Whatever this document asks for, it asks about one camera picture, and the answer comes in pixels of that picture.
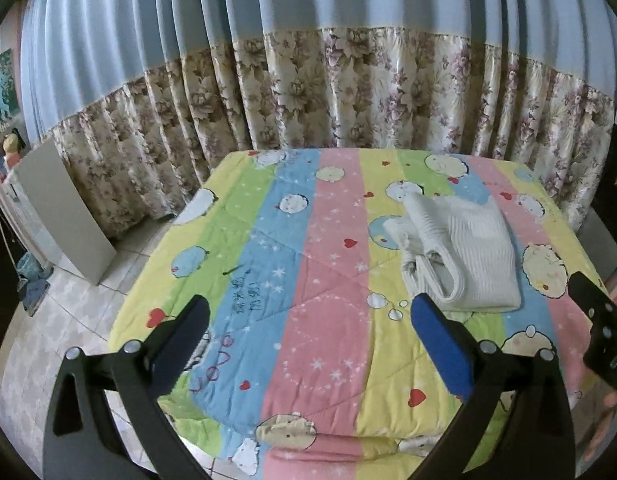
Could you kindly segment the cream ribbed knit sweater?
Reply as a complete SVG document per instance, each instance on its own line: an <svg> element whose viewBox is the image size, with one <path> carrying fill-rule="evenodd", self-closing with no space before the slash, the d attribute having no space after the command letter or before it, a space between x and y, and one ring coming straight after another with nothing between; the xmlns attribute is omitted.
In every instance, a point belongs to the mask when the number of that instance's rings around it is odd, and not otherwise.
<svg viewBox="0 0 617 480"><path fill-rule="evenodd" d="M383 223L397 243L409 296L443 311L507 312L521 307L516 252L493 198L404 196L405 214Z"/></svg>

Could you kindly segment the blue cloth on floor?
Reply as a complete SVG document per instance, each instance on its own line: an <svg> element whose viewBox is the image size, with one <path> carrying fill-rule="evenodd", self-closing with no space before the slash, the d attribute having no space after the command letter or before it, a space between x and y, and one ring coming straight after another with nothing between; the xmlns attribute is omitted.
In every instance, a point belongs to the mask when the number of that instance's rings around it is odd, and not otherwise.
<svg viewBox="0 0 617 480"><path fill-rule="evenodd" d="M17 292L24 312L34 316L49 288L48 278L54 268L42 266L29 252L24 254L16 265L18 274Z"/></svg>

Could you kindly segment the blue and floral curtain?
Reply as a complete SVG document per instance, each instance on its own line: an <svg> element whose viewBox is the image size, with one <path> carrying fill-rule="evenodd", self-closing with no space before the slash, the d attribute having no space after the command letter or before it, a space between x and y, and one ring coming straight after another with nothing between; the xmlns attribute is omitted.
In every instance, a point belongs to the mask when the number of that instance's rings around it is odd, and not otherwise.
<svg viewBox="0 0 617 480"><path fill-rule="evenodd" d="M617 104L606 0L28 0L28 132L104 234L184 207L231 152L522 162L574 228Z"/></svg>

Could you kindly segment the white leaning board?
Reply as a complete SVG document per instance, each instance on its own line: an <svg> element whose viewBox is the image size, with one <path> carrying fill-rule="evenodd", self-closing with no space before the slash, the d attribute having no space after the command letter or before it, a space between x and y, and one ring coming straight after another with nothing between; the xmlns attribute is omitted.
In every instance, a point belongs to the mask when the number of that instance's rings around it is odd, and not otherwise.
<svg viewBox="0 0 617 480"><path fill-rule="evenodd" d="M58 266L97 285L116 256L64 166L46 140L4 182L26 248L43 266Z"/></svg>

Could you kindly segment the colourful cartoon striped quilt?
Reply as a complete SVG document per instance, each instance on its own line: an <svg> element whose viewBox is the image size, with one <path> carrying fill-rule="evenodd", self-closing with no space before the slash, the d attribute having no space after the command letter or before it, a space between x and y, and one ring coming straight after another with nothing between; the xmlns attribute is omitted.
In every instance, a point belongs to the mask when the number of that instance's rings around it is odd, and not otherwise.
<svg viewBox="0 0 617 480"><path fill-rule="evenodd" d="M397 245L383 229L410 192L499 206L518 310L459 321L505 351L559 355L570 404L596 385L591 324L566 292L594 274L542 185L514 162L324 148L229 155L211 204L176 220L112 326L120 349L194 296L201 356L159 403L188 443L243 479L404 479L459 408L413 330Z"/></svg>

